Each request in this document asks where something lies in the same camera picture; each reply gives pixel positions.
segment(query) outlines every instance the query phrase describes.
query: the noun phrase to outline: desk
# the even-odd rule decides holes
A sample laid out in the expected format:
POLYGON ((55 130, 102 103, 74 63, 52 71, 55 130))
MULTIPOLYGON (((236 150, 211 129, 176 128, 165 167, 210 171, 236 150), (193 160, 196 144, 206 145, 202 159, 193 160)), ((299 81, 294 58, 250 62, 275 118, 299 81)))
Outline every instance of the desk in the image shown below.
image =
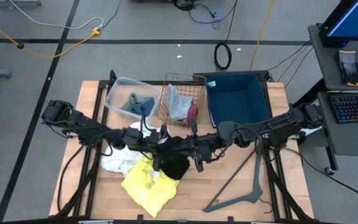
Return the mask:
POLYGON ((335 154, 358 156, 358 123, 337 124, 331 111, 328 96, 335 93, 318 93, 318 101, 324 118, 324 128, 328 133, 328 144, 335 154))
MULTIPOLYGON (((329 90, 341 90, 349 91, 355 90, 358 91, 358 87, 347 86, 342 84, 342 75, 336 65, 334 56, 342 48, 326 48, 323 47, 321 39, 319 37, 319 28, 317 25, 312 25, 308 27, 311 43, 313 44, 314 51, 316 52, 316 57, 323 74, 322 79, 318 81, 308 92, 306 92, 295 104, 298 106, 302 103, 310 103, 317 99, 318 92, 325 92, 329 90)), ((349 42, 343 50, 355 50, 356 61, 358 63, 358 42, 351 41, 349 42)))
MULTIPOLYGON (((85 81, 82 83, 76 109, 83 112, 85 116, 92 117, 96 93, 98 91, 98 83, 98 81, 85 81)), ((273 115, 276 116, 286 112, 288 103, 283 84, 268 83, 268 92, 273 115)), ((100 107, 98 121, 101 120, 102 109, 103 106, 100 107)), ((208 114, 208 105, 205 100, 203 118, 198 125, 199 135, 214 132, 208 114)), ((109 110, 107 125, 110 128, 122 128, 131 123, 132 121, 120 119, 115 111, 109 110)), ((161 125, 161 121, 157 119, 152 121, 153 126, 157 126, 158 124, 161 125)), ((190 133, 188 128, 176 126, 168 126, 168 128, 172 136, 185 137, 190 133)), ((157 216, 157 220, 227 221, 228 216, 233 216, 235 221, 274 221, 272 213, 264 214, 264 212, 271 210, 271 206, 262 202, 257 202, 255 204, 250 202, 240 202, 211 213, 205 213, 201 210, 209 203, 213 196, 223 186, 225 181, 227 181, 232 173, 240 166, 241 162, 253 150, 253 144, 251 145, 252 146, 246 149, 231 146, 227 150, 226 156, 221 160, 211 164, 205 164, 204 172, 202 173, 196 171, 193 161, 191 161, 190 169, 177 187, 176 196, 164 206, 157 216)), ((60 173, 69 158, 79 147, 80 145, 78 144, 77 138, 68 140, 60 173)), ((289 141, 288 147, 298 150, 296 141, 289 141)), ((62 188, 62 205, 70 199, 78 186, 83 156, 84 150, 73 159, 65 173, 62 188)), ((281 157, 288 191, 293 195, 293 198, 300 207, 303 208, 305 213, 314 217, 301 159, 295 153, 286 150, 281 151, 281 157)), ((218 200, 228 200, 250 193, 254 179, 254 167, 255 156, 251 157, 249 162, 237 174, 236 178, 229 184, 218 200)), ((108 172, 101 167, 99 168, 91 211, 92 219, 135 220, 138 214, 143 214, 146 220, 152 219, 152 217, 147 214, 142 207, 137 205, 121 187, 123 179, 122 174, 108 172)), ((270 201, 269 184, 263 161, 261 164, 259 180, 260 186, 264 191, 262 199, 270 201)), ((58 185, 50 209, 51 215, 57 213, 57 189, 58 185)), ((280 216, 285 217, 282 196, 278 190, 276 191, 279 202, 278 205, 280 207, 280 216)), ((88 191, 85 190, 80 214, 84 214, 87 194, 88 191)))
MULTIPOLYGON (((318 98, 324 117, 324 129, 326 131, 328 146, 326 147, 330 166, 337 170, 335 154, 358 156, 358 123, 337 124, 325 93, 329 90, 358 91, 358 87, 342 84, 341 73, 334 60, 334 55, 342 48, 326 48, 321 43, 318 25, 308 27, 310 39, 316 52, 318 63, 323 78, 305 93, 295 104, 311 103, 318 98)), ((358 63, 358 41, 349 42, 344 50, 355 50, 358 63)))

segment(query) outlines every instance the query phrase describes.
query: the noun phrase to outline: wooden tabletop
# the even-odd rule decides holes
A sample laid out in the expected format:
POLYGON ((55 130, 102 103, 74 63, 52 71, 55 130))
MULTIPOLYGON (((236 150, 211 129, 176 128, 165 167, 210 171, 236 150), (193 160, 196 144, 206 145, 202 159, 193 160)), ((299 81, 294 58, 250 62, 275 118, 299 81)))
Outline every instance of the wooden tabletop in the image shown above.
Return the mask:
MULTIPOLYGON (((85 116, 92 117, 97 91, 98 81, 85 81, 82 83, 76 109, 83 112, 85 116)), ((288 102, 282 83, 268 83, 268 93, 274 116, 282 114, 288 110, 288 102)), ((98 121, 101 121, 104 97, 102 97, 98 121)), ((203 110, 202 119, 198 124, 198 134, 214 133, 215 131, 211 126, 208 116, 209 111, 206 100, 203 110)), ((129 119, 124 119, 115 111, 109 110, 107 126, 110 128, 121 129, 129 126, 133 122, 134 121, 129 119)), ((151 125, 160 127, 161 121, 156 118, 152 121, 151 125)), ((181 128, 177 126, 168 126, 168 128, 171 136, 185 137, 187 134, 190 134, 189 128, 181 128)), ((69 158, 79 147, 80 145, 78 144, 77 138, 68 140, 60 173, 69 158)), ((290 149, 298 150, 296 141, 293 140, 288 141, 288 147, 290 149)), ((202 173, 197 172, 194 162, 191 161, 189 170, 178 184, 176 196, 165 204, 156 219, 227 221, 228 216, 233 216, 235 221, 274 221, 273 213, 265 213, 271 211, 272 207, 261 201, 256 203, 239 202, 210 213, 202 211, 253 149, 253 144, 245 149, 233 145, 226 151, 226 155, 222 159, 217 162, 205 164, 202 173)), ((82 152, 73 159, 65 173, 62 187, 62 206, 70 199, 73 192, 78 187, 84 153, 85 150, 82 150, 82 152)), ((295 153, 286 150, 281 151, 281 157, 288 191, 292 194, 293 198, 305 213, 313 217, 313 210, 311 208, 300 157, 295 153)), ((254 183, 255 158, 255 155, 250 158, 234 180, 228 185, 226 190, 219 196, 216 203, 251 193, 252 185, 254 183)), ((124 177, 121 173, 113 173, 104 170, 102 167, 99 168, 91 218, 133 220, 137 218, 138 214, 143 214, 145 219, 153 219, 141 206, 136 204, 121 187, 121 182, 123 180, 124 177)), ((263 160, 260 166, 259 181, 263 190, 261 199, 270 202, 269 183, 266 166, 263 160)), ((50 208, 51 215, 57 213, 57 189, 58 182, 50 208)), ((277 188, 276 192, 280 208, 280 216, 285 217, 282 196, 277 188)), ((88 189, 86 189, 83 194, 80 214, 84 214, 87 197, 88 189)))

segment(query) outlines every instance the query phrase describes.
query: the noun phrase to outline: computer monitor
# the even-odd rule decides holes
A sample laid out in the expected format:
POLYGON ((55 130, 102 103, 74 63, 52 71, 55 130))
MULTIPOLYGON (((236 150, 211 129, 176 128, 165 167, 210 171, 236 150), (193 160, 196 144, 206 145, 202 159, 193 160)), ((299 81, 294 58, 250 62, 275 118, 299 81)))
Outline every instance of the computer monitor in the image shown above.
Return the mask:
POLYGON ((358 40, 358 0, 342 0, 320 29, 325 47, 340 47, 358 40))

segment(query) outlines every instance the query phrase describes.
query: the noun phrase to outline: blue plastic tub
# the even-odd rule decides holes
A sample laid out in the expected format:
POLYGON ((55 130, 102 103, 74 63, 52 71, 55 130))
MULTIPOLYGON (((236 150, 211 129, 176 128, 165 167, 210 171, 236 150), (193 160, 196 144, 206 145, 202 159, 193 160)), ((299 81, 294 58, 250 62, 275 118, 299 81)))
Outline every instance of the blue plastic tub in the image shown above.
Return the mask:
POLYGON ((222 121, 258 123, 269 118, 263 90, 255 75, 220 75, 207 79, 209 115, 214 128, 222 121))

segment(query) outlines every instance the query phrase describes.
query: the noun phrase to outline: black cable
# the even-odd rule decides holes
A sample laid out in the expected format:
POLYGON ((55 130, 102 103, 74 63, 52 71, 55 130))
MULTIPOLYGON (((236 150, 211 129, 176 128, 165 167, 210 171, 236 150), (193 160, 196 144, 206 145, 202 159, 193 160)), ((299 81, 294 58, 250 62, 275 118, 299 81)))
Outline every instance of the black cable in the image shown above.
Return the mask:
POLYGON ((145 127, 148 131, 152 132, 152 130, 151 130, 149 127, 147 127, 145 114, 143 114, 143 116, 142 116, 142 121, 143 121, 144 127, 145 127))
POLYGON ((262 200, 261 198, 258 198, 258 200, 260 200, 260 201, 263 202, 263 203, 267 203, 267 204, 269 204, 269 205, 272 207, 272 210, 271 210, 270 212, 264 212, 264 214, 269 214, 269 213, 272 213, 272 212, 273 212, 273 204, 272 204, 272 203, 270 203, 270 202, 265 202, 265 201, 262 200))
MULTIPOLYGON (((203 6, 204 8, 206 8, 206 9, 208 10, 209 15, 210 15, 210 16, 212 17, 212 19, 213 19, 212 28, 213 28, 213 29, 218 29, 219 26, 220 26, 220 24, 221 24, 221 22, 216 18, 215 13, 213 13, 213 12, 210 10, 210 8, 209 8, 208 6, 206 6, 206 5, 204 5, 204 4, 194 4, 193 9, 196 9, 197 6, 203 6)), ((200 23, 200 24, 204 24, 203 22, 200 22, 200 21, 195 20, 195 19, 193 18, 193 16, 191 16, 191 11, 189 11, 189 17, 190 17, 190 19, 191 19, 192 21, 194 21, 194 22, 197 22, 197 23, 200 23)))
POLYGON ((266 162, 273 162, 275 159, 277 159, 277 156, 279 155, 280 151, 281 151, 281 149, 276 150, 275 153, 274 153, 273 159, 271 159, 269 161, 266 161, 266 162))
POLYGON ((236 14, 236 8, 237 8, 237 2, 238 0, 236 0, 236 2, 234 3, 234 6, 232 8, 232 17, 231 17, 231 21, 230 21, 230 27, 229 27, 229 32, 227 33, 227 37, 226 37, 226 40, 224 42, 220 42, 218 43, 216 46, 215 46, 215 51, 214 51, 214 62, 215 62, 215 68, 220 71, 226 71, 229 67, 230 67, 230 64, 231 64, 231 59, 232 59, 232 53, 231 53, 231 50, 229 48, 229 46, 227 46, 227 41, 229 40, 229 36, 230 36, 230 32, 231 32, 231 27, 233 25, 233 19, 234 19, 234 15, 236 14), (225 67, 222 67, 219 62, 218 62, 218 48, 220 48, 220 46, 224 46, 224 48, 226 49, 226 52, 227 52, 227 56, 229 58, 229 60, 227 61, 227 64, 225 67))
POLYGON ((295 53, 291 54, 290 56, 288 56, 286 59, 282 60, 279 64, 277 64, 276 66, 274 66, 273 68, 268 69, 268 71, 273 70, 274 68, 277 68, 278 66, 280 66, 282 63, 284 63, 286 60, 290 59, 292 56, 294 56, 296 53, 298 53, 303 47, 305 47, 306 45, 309 45, 311 42, 311 40, 307 41, 301 48, 299 48, 295 53))
POLYGON ((105 131, 105 132, 101 133, 101 134, 96 138, 94 145, 96 146, 97 143, 99 142, 99 139, 100 139, 101 137, 103 137, 103 136, 106 136, 106 134, 108 134, 108 133, 116 133, 116 132, 120 132, 120 131, 118 131, 118 130, 110 130, 110 131, 105 131))
POLYGON ((229 48, 229 46, 227 46, 227 44, 225 42, 220 42, 218 43, 216 46, 215 46, 215 51, 214 51, 214 62, 215 62, 215 68, 216 68, 216 71, 218 72, 218 69, 220 71, 226 71, 229 67, 230 67, 230 64, 231 64, 231 59, 232 59, 232 54, 231 54, 231 50, 229 48), (227 64, 226 66, 222 67, 219 62, 218 62, 218 48, 220 48, 220 46, 223 46, 225 49, 226 49, 226 52, 227 52, 227 57, 228 57, 228 61, 227 61, 227 64))
POLYGON ((54 128, 53 128, 51 125, 48 125, 48 127, 49 127, 54 133, 58 134, 60 137, 63 137, 63 138, 65 138, 65 139, 68 139, 67 136, 64 136, 64 135, 60 134, 59 132, 57 132, 56 130, 54 130, 54 128))
POLYGON ((247 129, 247 130, 251 131, 251 132, 255 135, 255 139, 254 139, 254 141, 255 141, 255 143, 254 143, 254 144, 255 144, 254 151, 255 151, 255 153, 256 153, 257 155, 259 155, 258 152, 257 152, 257 141, 260 141, 260 143, 262 143, 262 141, 259 139, 260 133, 256 133, 255 130, 253 130, 252 128, 248 128, 247 126, 245 126, 245 124, 244 124, 244 125, 240 125, 239 128, 240 128, 240 129, 241 129, 241 128, 247 129))
POLYGON ((150 158, 149 156, 147 156, 144 152, 140 152, 144 157, 148 158, 149 160, 152 160, 153 158, 150 158))
POLYGON ((118 4, 118 6, 117 6, 117 8, 116 8, 116 12, 114 13, 114 15, 112 15, 112 17, 107 21, 107 23, 106 23, 105 25, 102 26, 102 28, 105 28, 105 27, 110 23, 110 21, 112 21, 112 19, 115 18, 115 16, 116 16, 117 13, 118 13, 118 8, 119 8, 119 6, 121 5, 121 3, 122 3, 122 0, 119 1, 119 4, 118 4))
POLYGON ((109 144, 109 147, 110 147, 111 152, 110 152, 110 154, 105 154, 105 153, 100 152, 100 154, 101 154, 102 156, 111 156, 111 155, 112 155, 111 143, 110 143, 110 141, 109 141, 107 138, 104 138, 104 140, 106 140, 107 144, 109 144))
POLYGON ((221 21, 225 20, 225 18, 227 18, 227 17, 231 14, 231 12, 236 8, 236 6, 237 6, 237 1, 238 1, 238 0, 236 0, 236 2, 234 3, 233 7, 232 7, 231 10, 229 11, 229 13, 227 13, 222 19, 217 19, 217 20, 215 20, 215 21, 213 21, 213 22, 197 21, 197 20, 195 20, 195 19, 191 16, 190 11, 189 11, 189 16, 190 16, 191 20, 193 20, 193 21, 195 21, 195 22, 197 22, 197 23, 199 23, 199 24, 214 24, 214 23, 217 23, 217 22, 221 22, 221 21))
POLYGON ((217 149, 217 150, 220 150, 222 152, 222 155, 219 157, 219 155, 216 155, 215 152, 213 152, 214 156, 215 156, 215 159, 220 159, 220 158, 223 158, 225 156, 225 153, 223 152, 223 149, 217 149))
POLYGON ((313 49, 314 49, 314 47, 312 47, 312 48, 309 50, 309 52, 308 52, 305 56, 303 56, 303 59, 302 59, 301 63, 299 64, 298 68, 296 68, 296 70, 295 70, 295 72, 293 73, 293 75, 292 75, 290 81, 288 81, 288 83, 284 86, 284 88, 286 88, 286 87, 290 84, 290 82, 292 81, 293 77, 295 76, 295 74, 297 73, 297 71, 299 70, 299 68, 301 67, 303 61, 305 60, 305 58, 308 56, 308 54, 309 54, 313 49))
POLYGON ((66 165, 64 166, 63 170, 62 170, 62 174, 60 176, 60 181, 59 181, 59 188, 57 190, 57 210, 59 212, 61 212, 61 208, 60 208, 60 195, 62 192, 62 185, 63 185, 63 176, 65 175, 65 172, 67 170, 68 165, 71 163, 71 161, 78 155, 78 153, 80 153, 81 149, 83 149, 84 146, 81 146, 75 153, 74 155, 67 161, 66 165))
POLYGON ((182 11, 190 11, 193 9, 195 0, 185 1, 181 6, 178 5, 178 0, 173 0, 173 5, 182 11))
POLYGON ((268 82, 274 82, 274 78, 273 78, 273 75, 270 73, 270 72, 267 72, 268 73, 268 82))
POLYGON ((349 190, 351 190, 351 191, 353 191, 353 192, 355 192, 355 193, 358 194, 358 190, 356 190, 356 189, 354 189, 354 188, 352 188, 352 187, 350 187, 350 186, 348 186, 348 185, 346 185, 346 184, 340 182, 339 180, 336 180, 335 178, 331 177, 330 175, 328 175, 328 174, 324 173, 323 171, 321 171, 321 170, 315 168, 314 166, 312 166, 312 165, 305 159, 305 157, 303 156, 303 154, 302 154, 300 151, 297 152, 297 151, 295 151, 295 150, 293 150, 293 149, 289 149, 289 148, 287 148, 287 147, 284 147, 284 149, 287 149, 287 150, 289 150, 289 151, 291 151, 291 152, 294 152, 294 153, 298 154, 312 169, 314 169, 315 171, 317 171, 317 172, 319 172, 319 173, 321 173, 321 174, 324 174, 326 177, 330 178, 331 180, 333 180, 333 181, 339 183, 340 185, 342 185, 342 186, 348 188, 349 190))
POLYGON ((292 65, 294 64, 294 62, 298 59, 298 57, 306 51, 306 49, 308 48, 308 46, 306 46, 291 62, 291 64, 284 70, 284 72, 280 75, 280 77, 278 78, 278 82, 280 81, 280 79, 285 75, 285 73, 288 71, 288 69, 290 69, 292 67, 292 65))

